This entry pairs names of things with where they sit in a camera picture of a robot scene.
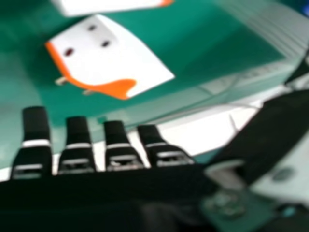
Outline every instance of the screw hole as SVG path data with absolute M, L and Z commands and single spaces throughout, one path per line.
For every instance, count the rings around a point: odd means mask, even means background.
M 95 25 L 91 25 L 88 30 L 95 30 L 97 27 Z
M 66 57 L 69 57 L 70 55 L 72 55 L 72 53 L 74 52 L 73 48 L 69 48 L 66 50 L 66 52 L 64 53 L 64 55 Z
M 108 47 L 110 44 L 111 44 L 111 42 L 104 41 L 104 43 L 102 43 L 102 47 Z

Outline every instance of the green surface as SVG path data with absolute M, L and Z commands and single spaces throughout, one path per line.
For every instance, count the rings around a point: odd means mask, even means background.
M 283 58 L 211 0 L 176 0 L 166 8 L 106 15 L 141 38 L 176 78 L 128 101 L 103 94 L 83 96 L 81 89 L 70 84 L 58 87 L 55 80 L 60 72 L 44 43 L 82 18 L 64 18 L 48 0 L 2 2 L 0 168 L 10 165 L 20 145 L 20 113 L 24 107 L 47 108 L 54 151 L 59 152 L 69 116 L 87 116 L 95 142 L 103 138 L 100 122 L 105 119 L 121 119 L 132 127 L 192 107 L 241 98 L 281 81 L 237 89 L 224 96 L 213 96 L 200 87 L 224 75 Z

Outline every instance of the hole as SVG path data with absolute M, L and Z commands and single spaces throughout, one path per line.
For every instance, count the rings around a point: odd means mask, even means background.
M 108 47 L 110 44 L 111 44 L 111 42 L 109 42 L 109 41 L 104 41 L 104 42 L 102 43 L 102 47 Z
M 91 25 L 88 30 L 95 30 L 97 27 L 95 25 Z
M 74 52 L 73 48 L 69 48 L 66 50 L 66 52 L 64 53 L 65 56 L 69 57 L 70 55 L 72 55 L 72 53 Z

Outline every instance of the white and orange object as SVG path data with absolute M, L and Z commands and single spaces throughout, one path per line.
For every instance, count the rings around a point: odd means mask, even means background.
M 128 11 L 134 9 L 164 7 L 174 0 L 51 0 L 67 17 L 94 13 Z
M 129 99 L 174 78 L 173 73 L 135 35 L 102 15 L 60 33 L 46 47 L 62 73 L 56 80 Z

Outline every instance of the orange edge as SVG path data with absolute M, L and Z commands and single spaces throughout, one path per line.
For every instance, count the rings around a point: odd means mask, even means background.
M 129 98 L 127 96 L 128 91 L 136 85 L 136 81 L 133 79 L 122 79 L 122 80 L 110 82 L 110 83 L 99 85 L 99 86 L 85 85 L 75 80 L 71 76 L 70 71 L 68 70 L 64 62 L 62 61 L 59 53 L 56 51 L 55 47 L 53 46 L 51 42 L 47 42 L 45 46 L 47 50 L 49 51 L 51 57 L 53 58 L 56 66 L 59 68 L 63 77 L 65 77 L 69 82 L 71 82 L 75 86 L 78 86 L 84 89 L 89 89 L 91 91 L 105 93 L 113 97 L 126 100 Z
M 174 3 L 174 0 L 162 0 L 160 6 L 169 6 Z

